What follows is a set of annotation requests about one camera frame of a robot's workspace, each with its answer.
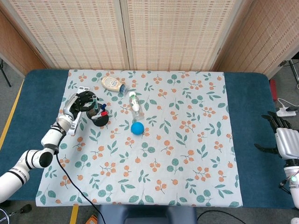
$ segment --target tablecloth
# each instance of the tablecloth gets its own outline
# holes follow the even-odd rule
[[[103,76],[136,91],[143,135],[130,132],[128,96],[105,90]],[[110,121],[100,129],[84,114],[76,135],[61,142],[59,158],[94,203],[242,205],[223,73],[70,70],[61,109],[79,86],[107,104]],[[36,204],[74,203],[88,205],[53,161]]]

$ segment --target white cable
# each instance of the white cable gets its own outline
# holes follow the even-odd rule
[[[299,105],[294,105],[294,104],[290,103],[289,101],[286,101],[285,99],[282,99],[282,98],[278,98],[277,100],[278,100],[278,102],[280,102],[280,104],[282,105],[283,108],[286,108],[286,107],[285,107],[285,105],[283,105],[283,103],[281,103],[281,100],[285,101],[286,103],[288,103],[292,106],[299,106]]]

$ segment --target black cable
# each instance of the black cable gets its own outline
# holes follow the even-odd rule
[[[197,222],[198,222],[199,218],[200,218],[203,214],[208,213],[208,212],[211,212],[211,211],[222,212],[222,213],[224,213],[224,214],[227,214],[227,215],[229,215],[229,216],[231,216],[231,217],[234,217],[234,218],[238,219],[241,223],[246,224],[244,221],[242,221],[241,219],[237,218],[236,216],[233,216],[232,214],[229,214],[229,213],[227,213],[227,212],[225,212],[225,211],[220,211],[220,210],[208,210],[208,211],[204,211],[203,213],[201,213],[201,214],[198,216],[198,218],[197,218]]]
[[[70,182],[73,184],[73,186],[81,193],[81,195],[99,212],[99,214],[102,216],[103,222],[104,224],[106,224],[104,217],[102,215],[102,213],[97,209],[97,207],[95,207],[95,205],[82,193],[82,191],[74,184],[74,182],[71,180],[70,176],[68,175],[68,173],[65,171],[65,169],[61,166],[59,159],[58,159],[58,154],[56,154],[56,159],[57,162],[60,166],[60,168],[64,171],[64,173],[67,175],[67,177],[69,178]]]
[[[294,64],[297,64],[297,63],[299,63],[299,62],[296,62]],[[291,65],[294,65],[294,64],[284,65],[283,67],[291,66]]]

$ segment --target wooden panel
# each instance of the wooden panel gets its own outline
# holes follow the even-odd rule
[[[1,11],[0,40],[0,57],[19,74],[46,68]]]
[[[134,69],[209,70],[235,4],[127,0]]]
[[[118,1],[9,2],[57,68],[129,69]]]
[[[271,72],[299,46],[299,0],[256,0],[219,60],[219,71]]]

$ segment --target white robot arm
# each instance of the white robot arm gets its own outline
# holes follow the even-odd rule
[[[85,91],[74,94],[65,105],[64,114],[57,118],[49,131],[43,137],[41,143],[43,150],[28,150],[23,153],[16,165],[8,172],[0,176],[0,203],[7,200],[21,186],[29,180],[29,171],[34,168],[45,168],[52,162],[54,154],[59,151],[60,141],[70,129],[72,122],[76,119],[80,111],[88,111],[93,108],[95,102],[89,106],[84,106],[92,102],[94,93]]]
[[[278,154],[285,160],[284,171],[286,178],[280,183],[279,187],[292,195],[296,208],[299,209],[299,132],[293,130],[291,124],[278,117],[276,113],[268,112],[270,115],[262,115],[270,122],[276,139],[276,148],[264,148],[258,144],[255,146],[267,153]],[[289,183],[290,192],[284,188]]]

